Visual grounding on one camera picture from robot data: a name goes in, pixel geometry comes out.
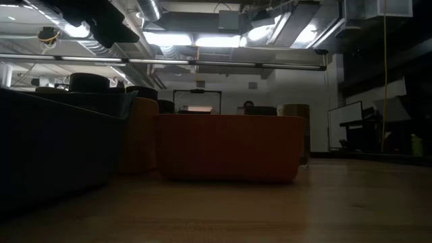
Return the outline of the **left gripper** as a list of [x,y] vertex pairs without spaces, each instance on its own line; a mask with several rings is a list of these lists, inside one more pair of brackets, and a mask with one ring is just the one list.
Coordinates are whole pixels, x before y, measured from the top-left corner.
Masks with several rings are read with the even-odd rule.
[[50,6],[74,26],[82,22],[92,24],[90,31],[94,39],[105,48],[115,43],[139,41],[139,36],[122,24],[124,15],[108,0],[50,0]]

